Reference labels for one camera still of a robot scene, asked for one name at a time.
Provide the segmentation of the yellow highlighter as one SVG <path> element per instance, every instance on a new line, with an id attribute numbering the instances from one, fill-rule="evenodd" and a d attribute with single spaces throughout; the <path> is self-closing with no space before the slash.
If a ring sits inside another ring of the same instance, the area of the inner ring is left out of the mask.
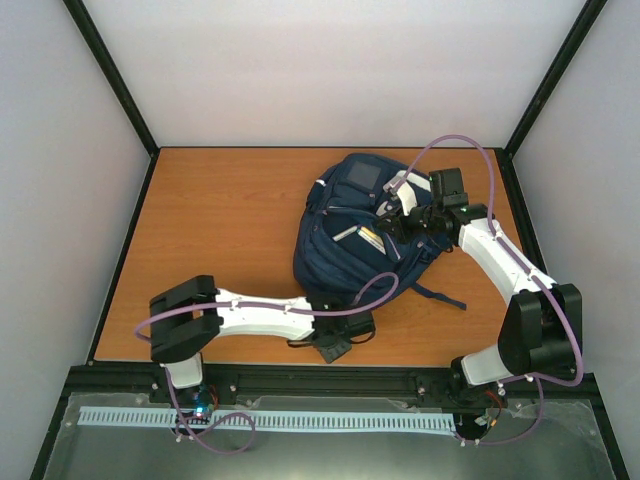
<path id="1" fill-rule="evenodd" d="M 364 226 L 361 226 L 358 230 L 358 235 L 381 254 L 386 254 L 384 241 L 376 233 Z"/>

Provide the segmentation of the navy blue backpack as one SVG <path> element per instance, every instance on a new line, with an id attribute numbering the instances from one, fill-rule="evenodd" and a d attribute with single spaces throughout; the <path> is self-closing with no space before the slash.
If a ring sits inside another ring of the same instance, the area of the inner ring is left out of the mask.
<path id="1" fill-rule="evenodd" d="M 303 212 L 293 257 L 294 278 L 310 296 L 326 295 L 344 305 L 361 306 L 386 294 L 393 280 L 377 280 L 367 291 L 364 285 L 381 273 L 392 272 L 399 284 L 396 298 L 412 289 L 461 310 L 467 305 L 419 284 L 427 268 L 452 247 L 444 234 L 419 234 L 402 243 L 375 226 L 379 217 L 400 205 L 383 190 L 384 184 L 407 166 L 373 153 L 351 153 L 331 166 L 311 188 Z M 358 231 L 335 242 L 332 237 L 353 226 L 364 226 L 384 241 L 383 255 Z"/>

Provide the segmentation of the purple-capped white marker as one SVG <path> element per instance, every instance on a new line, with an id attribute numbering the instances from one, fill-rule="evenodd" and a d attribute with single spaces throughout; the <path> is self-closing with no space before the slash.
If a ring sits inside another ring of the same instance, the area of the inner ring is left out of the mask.
<path id="1" fill-rule="evenodd" d="M 359 229 L 358 225 L 353 225 L 353 226 L 351 226 L 351 227 L 349 227 L 349 228 L 337 233 L 336 235 L 334 235 L 332 237 L 332 240 L 335 241 L 335 242 L 339 242 L 340 240 L 346 238 L 347 236 L 357 232 L 358 229 Z"/>

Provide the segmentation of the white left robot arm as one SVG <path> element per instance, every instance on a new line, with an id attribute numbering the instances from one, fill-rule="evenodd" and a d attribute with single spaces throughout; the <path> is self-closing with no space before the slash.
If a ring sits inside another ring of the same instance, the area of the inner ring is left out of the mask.
<path id="1" fill-rule="evenodd" d="M 202 350 L 218 337 L 280 337 L 293 347 L 314 348 L 331 363 L 376 333 L 370 311 L 337 315 L 347 307 L 329 296 L 245 296 L 217 288 L 209 275 L 153 297 L 149 309 L 150 358 L 168 369 L 174 392 L 190 403 L 207 393 Z"/>

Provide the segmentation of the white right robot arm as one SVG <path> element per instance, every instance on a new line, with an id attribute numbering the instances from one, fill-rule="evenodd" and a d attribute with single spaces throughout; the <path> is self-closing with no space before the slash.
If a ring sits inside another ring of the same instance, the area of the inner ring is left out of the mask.
<path id="1" fill-rule="evenodd" d="M 459 169 L 432 171 L 426 180 L 401 170 L 383 189 L 391 203 L 379 212 L 380 229 L 403 242 L 419 234 L 445 237 L 481 267 L 507 306 L 496 343 L 452 362 L 455 392 L 521 379 L 582 382 L 579 290 L 536 268 L 488 206 L 470 203 Z"/>

